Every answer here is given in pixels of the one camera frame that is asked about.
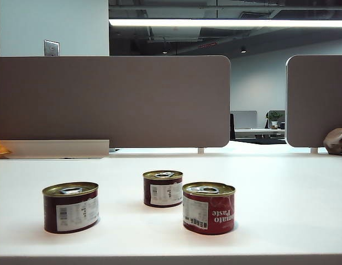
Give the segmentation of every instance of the gray partition panel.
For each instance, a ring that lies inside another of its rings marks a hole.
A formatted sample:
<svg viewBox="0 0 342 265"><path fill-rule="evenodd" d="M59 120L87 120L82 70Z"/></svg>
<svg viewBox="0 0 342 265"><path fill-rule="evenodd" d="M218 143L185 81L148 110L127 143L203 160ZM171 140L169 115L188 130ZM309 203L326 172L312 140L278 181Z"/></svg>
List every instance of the gray partition panel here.
<svg viewBox="0 0 342 265"><path fill-rule="evenodd" d="M298 55L287 62L286 137L294 147L322 147L342 128L342 55Z"/></svg>
<svg viewBox="0 0 342 265"><path fill-rule="evenodd" d="M0 57L0 139L224 146L229 72L224 56Z"/></svg>
<svg viewBox="0 0 342 265"><path fill-rule="evenodd" d="M257 111L256 110L234 110L233 120L236 129L253 129L257 128Z"/></svg>

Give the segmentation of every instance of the barcode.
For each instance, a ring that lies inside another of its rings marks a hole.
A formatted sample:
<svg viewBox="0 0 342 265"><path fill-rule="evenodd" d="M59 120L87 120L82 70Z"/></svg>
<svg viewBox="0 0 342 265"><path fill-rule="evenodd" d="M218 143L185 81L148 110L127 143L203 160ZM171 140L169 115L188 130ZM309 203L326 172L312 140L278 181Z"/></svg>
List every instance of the barcode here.
<svg viewBox="0 0 342 265"><path fill-rule="evenodd" d="M188 216L185 216L185 219L186 220L190 219L192 225L196 225L196 226L199 226L201 228L207 228L208 227L208 224L206 222L201 222L195 218L189 218Z"/></svg>
<svg viewBox="0 0 342 265"><path fill-rule="evenodd" d="M66 220L67 219L67 210L66 210L66 208L60 208L59 218L60 218L60 220Z"/></svg>

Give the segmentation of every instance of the gold can lid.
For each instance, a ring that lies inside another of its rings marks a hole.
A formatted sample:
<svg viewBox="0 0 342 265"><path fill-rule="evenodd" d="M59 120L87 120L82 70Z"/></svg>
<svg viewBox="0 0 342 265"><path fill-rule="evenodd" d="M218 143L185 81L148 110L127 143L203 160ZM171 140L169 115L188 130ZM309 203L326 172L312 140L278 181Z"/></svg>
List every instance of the gold can lid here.
<svg viewBox="0 0 342 265"><path fill-rule="evenodd" d="M89 194L98 189L98 184L93 182L70 182L47 187L42 190L48 197L74 197Z"/></svg>
<svg viewBox="0 0 342 265"><path fill-rule="evenodd" d="M174 170L155 170L145 172L143 177L146 179L152 179L156 181L164 181L164 180L171 180L171 179L178 179L183 176L183 173L180 171Z"/></svg>
<svg viewBox="0 0 342 265"><path fill-rule="evenodd" d="M183 185L183 192L202 197L222 197L235 193L235 188L217 182L193 182Z"/></svg>

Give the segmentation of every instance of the fluorescent light fixture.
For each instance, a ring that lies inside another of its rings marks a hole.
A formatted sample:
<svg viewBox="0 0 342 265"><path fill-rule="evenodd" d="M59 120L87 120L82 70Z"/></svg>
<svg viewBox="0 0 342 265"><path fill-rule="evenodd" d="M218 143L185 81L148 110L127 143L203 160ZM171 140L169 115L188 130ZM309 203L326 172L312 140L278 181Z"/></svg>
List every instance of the fluorescent light fixture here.
<svg viewBox="0 0 342 265"><path fill-rule="evenodd" d="M133 27L272 27L342 28L342 20L279 19L110 19L112 26Z"/></svg>

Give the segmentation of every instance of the dark red can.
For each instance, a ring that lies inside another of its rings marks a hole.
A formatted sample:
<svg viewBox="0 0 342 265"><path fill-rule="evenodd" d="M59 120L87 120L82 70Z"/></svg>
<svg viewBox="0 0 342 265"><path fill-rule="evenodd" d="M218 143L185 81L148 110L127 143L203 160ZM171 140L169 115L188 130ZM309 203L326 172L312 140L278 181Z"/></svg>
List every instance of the dark red can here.
<svg viewBox="0 0 342 265"><path fill-rule="evenodd" d="M183 186L183 225L205 235L220 235L234 227L235 188L216 182Z"/></svg>
<svg viewBox="0 0 342 265"><path fill-rule="evenodd" d="M78 232L98 221L98 185L92 182L57 184L43 189L44 229L55 234Z"/></svg>
<svg viewBox="0 0 342 265"><path fill-rule="evenodd" d="M172 207L182 203L183 173L174 170L149 171L144 177L144 203L152 207Z"/></svg>

